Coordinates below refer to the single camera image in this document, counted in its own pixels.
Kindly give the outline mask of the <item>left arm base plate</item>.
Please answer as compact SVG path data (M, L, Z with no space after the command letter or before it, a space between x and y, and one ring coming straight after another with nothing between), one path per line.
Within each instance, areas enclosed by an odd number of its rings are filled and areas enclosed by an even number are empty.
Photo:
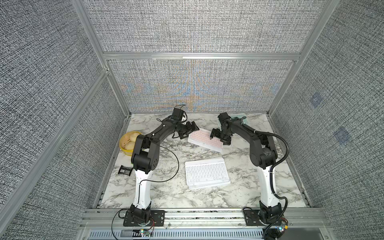
M124 217L124 227L163 227L166 211L163 210L128 210Z

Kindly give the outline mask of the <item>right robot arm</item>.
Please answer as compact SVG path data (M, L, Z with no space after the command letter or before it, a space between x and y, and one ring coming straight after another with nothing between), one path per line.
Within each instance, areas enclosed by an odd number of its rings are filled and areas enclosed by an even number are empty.
M275 184L275 167L277 166L278 151L276 149L275 134L261 132L244 123L244 118L230 117L227 113L218 116L221 127L211 131L210 138L218 138L224 145L230 145L232 136L239 135L250 144L250 160L257 167L261 186L260 221L270 225L279 220L283 215L277 197Z

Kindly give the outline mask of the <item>pink keyboard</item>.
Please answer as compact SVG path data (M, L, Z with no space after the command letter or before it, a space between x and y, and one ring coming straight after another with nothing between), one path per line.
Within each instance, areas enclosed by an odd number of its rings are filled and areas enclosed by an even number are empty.
M188 137L188 142L207 148L209 150L222 153L223 143L218 138L211 139L211 132L208 130L200 129L191 133Z

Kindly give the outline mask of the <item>white keyboard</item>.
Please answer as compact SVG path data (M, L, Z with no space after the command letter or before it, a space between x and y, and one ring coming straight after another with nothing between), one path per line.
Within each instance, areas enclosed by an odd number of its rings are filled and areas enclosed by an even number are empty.
M230 181L225 160L221 157L185 162L185 171L188 186Z

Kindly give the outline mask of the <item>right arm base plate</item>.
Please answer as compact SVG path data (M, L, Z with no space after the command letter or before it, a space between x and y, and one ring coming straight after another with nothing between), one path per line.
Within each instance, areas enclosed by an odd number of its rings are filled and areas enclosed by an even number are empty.
M247 226L267 226L274 222L273 216L264 209L242 209Z

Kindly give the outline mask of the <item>green keyboard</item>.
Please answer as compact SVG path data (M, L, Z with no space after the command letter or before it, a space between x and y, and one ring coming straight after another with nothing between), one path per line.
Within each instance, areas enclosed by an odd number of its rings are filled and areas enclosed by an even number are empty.
M247 118L243 119L243 123L246 124L246 125L249 125L249 121ZM218 124L218 127L220 128L221 127L221 123L219 121L219 119L217 119L217 124Z

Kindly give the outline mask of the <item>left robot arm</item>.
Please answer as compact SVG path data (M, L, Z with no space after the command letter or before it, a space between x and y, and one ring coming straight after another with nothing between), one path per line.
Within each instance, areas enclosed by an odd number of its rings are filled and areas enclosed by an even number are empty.
M160 123L160 126L152 132L137 137L131 158L136 176L136 191L128 214L140 224L150 221L152 204L150 189L151 183L154 182L153 171L160 160L161 143L175 132L180 139L184 139L200 130L194 121L184 123L181 120L165 118Z

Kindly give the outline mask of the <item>yellow keyboard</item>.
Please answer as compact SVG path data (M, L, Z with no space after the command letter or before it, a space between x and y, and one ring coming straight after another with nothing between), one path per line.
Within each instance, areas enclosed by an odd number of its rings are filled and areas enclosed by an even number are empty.
M226 185L229 185L230 183L231 183L231 181L214 183L214 184L191 185L191 186L188 186L188 187L189 187L190 190L196 190L196 189L204 189L204 188L226 186Z

